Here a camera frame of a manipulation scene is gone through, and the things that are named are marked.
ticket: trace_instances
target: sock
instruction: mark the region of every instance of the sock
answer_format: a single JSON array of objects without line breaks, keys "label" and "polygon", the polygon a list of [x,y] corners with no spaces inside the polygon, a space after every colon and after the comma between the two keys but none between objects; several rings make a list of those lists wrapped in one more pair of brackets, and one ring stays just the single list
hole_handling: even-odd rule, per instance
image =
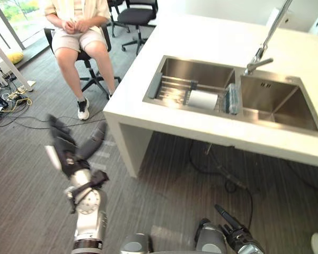
[{"label": "sock", "polygon": [[78,102],[84,102],[86,99],[85,99],[85,97],[82,97],[82,98],[77,98],[76,99]]}]

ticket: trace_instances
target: knee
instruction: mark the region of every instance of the knee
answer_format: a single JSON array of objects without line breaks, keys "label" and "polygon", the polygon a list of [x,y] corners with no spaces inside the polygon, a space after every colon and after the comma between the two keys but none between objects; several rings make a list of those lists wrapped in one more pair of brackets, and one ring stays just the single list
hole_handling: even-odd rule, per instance
[{"label": "knee", "polygon": [[57,50],[56,59],[61,70],[66,70],[74,66],[76,57],[66,51]]},{"label": "knee", "polygon": [[93,43],[88,49],[90,55],[95,60],[106,59],[109,57],[107,49],[103,43]]}]

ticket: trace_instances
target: white countertop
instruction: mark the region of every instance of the white countertop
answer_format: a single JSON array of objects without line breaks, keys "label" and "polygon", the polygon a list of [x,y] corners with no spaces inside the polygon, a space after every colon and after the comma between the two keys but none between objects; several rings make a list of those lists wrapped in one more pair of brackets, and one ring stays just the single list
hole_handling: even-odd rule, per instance
[{"label": "white countertop", "polygon": [[[153,31],[104,112],[124,117],[134,126],[318,165],[317,137],[142,101],[164,55],[245,67],[267,32],[265,26],[228,20],[167,17]],[[269,57],[274,62],[259,69],[300,77],[318,114],[318,36],[277,29],[264,59]]]}]

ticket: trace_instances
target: kitchen island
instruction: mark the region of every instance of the kitchen island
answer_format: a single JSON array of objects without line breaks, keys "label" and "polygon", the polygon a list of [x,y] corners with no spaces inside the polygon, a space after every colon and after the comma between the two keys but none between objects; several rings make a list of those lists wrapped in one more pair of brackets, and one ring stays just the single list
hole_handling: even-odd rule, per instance
[{"label": "kitchen island", "polygon": [[[318,166],[318,137],[143,102],[163,56],[245,68],[269,28],[176,15],[158,24],[104,114],[128,172],[136,177],[153,131],[234,146]],[[277,29],[259,67],[299,77],[318,116],[318,36]]]}]

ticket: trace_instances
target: yellow cushion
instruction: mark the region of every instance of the yellow cushion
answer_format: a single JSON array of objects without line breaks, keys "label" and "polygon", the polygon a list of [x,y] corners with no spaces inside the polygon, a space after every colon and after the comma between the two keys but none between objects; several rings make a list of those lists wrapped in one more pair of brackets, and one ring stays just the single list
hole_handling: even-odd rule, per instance
[{"label": "yellow cushion", "polygon": [[8,57],[8,59],[13,64],[16,64],[16,63],[20,62],[22,60],[22,58],[23,58],[23,52],[22,51],[9,49],[5,53],[6,53],[7,57]]}]

